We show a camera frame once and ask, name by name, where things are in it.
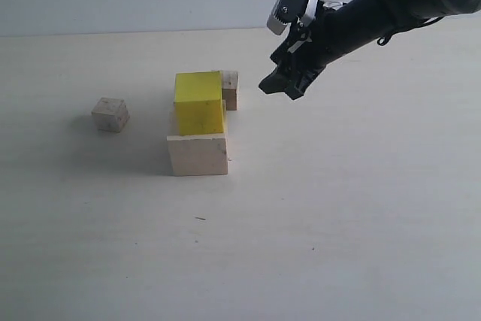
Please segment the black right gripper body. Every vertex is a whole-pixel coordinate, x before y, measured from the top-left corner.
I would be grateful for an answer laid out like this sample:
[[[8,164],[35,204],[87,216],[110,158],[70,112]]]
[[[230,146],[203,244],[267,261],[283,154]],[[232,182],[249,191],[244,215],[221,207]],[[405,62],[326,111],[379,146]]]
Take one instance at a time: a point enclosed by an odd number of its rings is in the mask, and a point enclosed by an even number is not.
[[[271,61],[294,71],[318,70],[343,55],[340,50],[340,26],[354,13],[350,5],[307,5],[304,14],[290,23],[286,38],[271,54]]]

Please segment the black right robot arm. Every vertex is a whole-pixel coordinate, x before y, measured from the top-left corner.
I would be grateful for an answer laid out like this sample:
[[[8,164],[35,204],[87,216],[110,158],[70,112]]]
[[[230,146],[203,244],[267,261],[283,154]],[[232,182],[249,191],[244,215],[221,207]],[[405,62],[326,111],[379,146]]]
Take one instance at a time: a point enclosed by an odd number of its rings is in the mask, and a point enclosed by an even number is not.
[[[398,33],[479,10],[480,0],[276,0],[267,27],[288,35],[259,89],[296,100],[329,64],[369,43],[384,46]]]

